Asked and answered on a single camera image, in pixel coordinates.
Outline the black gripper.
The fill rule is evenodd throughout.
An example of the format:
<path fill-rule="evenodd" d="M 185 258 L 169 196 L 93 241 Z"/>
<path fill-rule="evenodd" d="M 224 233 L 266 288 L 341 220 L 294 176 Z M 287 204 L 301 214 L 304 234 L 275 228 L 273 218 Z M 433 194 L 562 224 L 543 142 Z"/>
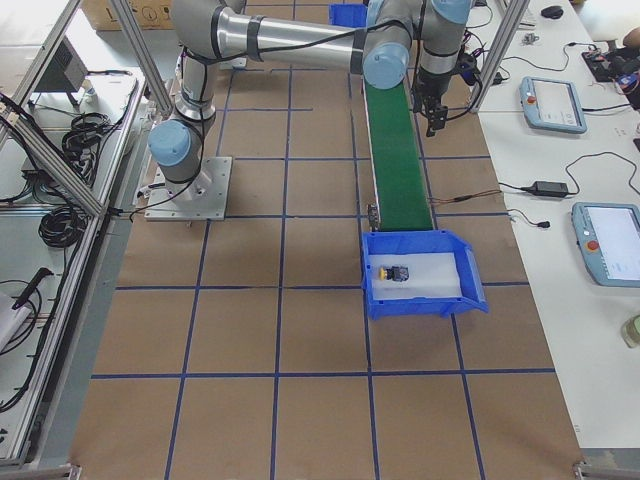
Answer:
<path fill-rule="evenodd" d="M 434 137 L 445 123 L 448 107 L 442 103 L 447 92 L 450 77 L 447 75 L 419 74 L 412 86 L 413 111 L 427 119 L 427 137 Z"/>

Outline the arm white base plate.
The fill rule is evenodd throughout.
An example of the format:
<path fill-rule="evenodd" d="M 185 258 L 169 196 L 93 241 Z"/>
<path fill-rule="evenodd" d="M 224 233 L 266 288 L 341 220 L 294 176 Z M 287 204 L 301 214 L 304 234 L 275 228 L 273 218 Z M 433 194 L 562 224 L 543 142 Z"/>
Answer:
<path fill-rule="evenodd" d="M 156 168 L 155 183 L 164 186 L 150 192 L 151 207 L 143 214 L 148 221 L 200 221 L 225 219 L 233 158 L 205 157 L 199 176 L 187 190 L 175 199 L 170 197 L 183 185 L 166 183 L 160 167 Z"/>

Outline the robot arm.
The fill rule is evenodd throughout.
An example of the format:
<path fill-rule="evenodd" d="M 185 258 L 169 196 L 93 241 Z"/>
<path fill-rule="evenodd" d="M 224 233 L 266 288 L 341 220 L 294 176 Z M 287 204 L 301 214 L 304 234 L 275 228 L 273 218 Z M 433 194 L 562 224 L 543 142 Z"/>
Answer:
<path fill-rule="evenodd" d="M 323 25 L 244 13 L 241 1 L 175 1 L 171 15 L 183 51 L 177 61 L 175 112 L 150 134 L 168 201 L 189 202 L 213 183 L 201 156 L 216 118 L 214 84 L 222 63 L 237 58 L 282 62 L 360 75 L 373 87 L 399 85 L 410 50 L 421 42 L 418 92 L 439 103 L 457 72 L 468 1 L 371 1 L 362 27 Z"/>

